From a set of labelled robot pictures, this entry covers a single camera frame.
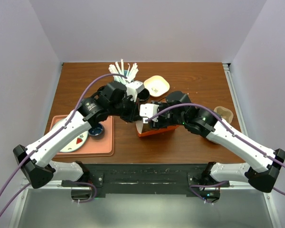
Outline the orange paper gift bag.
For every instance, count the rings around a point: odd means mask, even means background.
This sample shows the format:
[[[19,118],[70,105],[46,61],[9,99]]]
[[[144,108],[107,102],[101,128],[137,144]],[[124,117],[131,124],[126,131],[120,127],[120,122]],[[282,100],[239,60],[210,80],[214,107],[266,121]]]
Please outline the orange paper gift bag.
[[[151,129],[148,124],[143,123],[142,121],[136,121],[135,126],[138,137],[146,137],[168,131],[174,131],[178,128],[178,126],[176,125],[176,126],[168,126],[167,128],[161,128],[161,129]]]

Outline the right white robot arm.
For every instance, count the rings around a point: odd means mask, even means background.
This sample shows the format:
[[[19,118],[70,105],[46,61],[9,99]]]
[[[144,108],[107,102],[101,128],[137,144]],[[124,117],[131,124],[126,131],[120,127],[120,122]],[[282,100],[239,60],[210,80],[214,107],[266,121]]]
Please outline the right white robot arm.
[[[190,133],[221,145],[243,160],[243,163],[209,162],[197,177],[201,187],[238,181],[256,190],[270,193],[285,160],[285,151],[270,149],[232,127],[216,112],[194,103],[168,104],[153,102],[140,106],[143,123],[161,129],[182,125]]]

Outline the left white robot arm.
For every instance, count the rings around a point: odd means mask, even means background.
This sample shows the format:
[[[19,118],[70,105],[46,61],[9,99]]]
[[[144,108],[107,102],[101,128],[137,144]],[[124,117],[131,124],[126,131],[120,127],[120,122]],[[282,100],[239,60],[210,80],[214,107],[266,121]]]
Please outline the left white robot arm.
[[[16,146],[14,156],[31,186],[38,189],[50,181],[60,180],[85,186],[91,175],[82,162],[64,163],[52,159],[73,139],[109,116],[119,116],[128,123],[139,120],[136,98],[133,95],[112,99],[103,95],[97,99],[85,98],[58,127],[28,146]]]

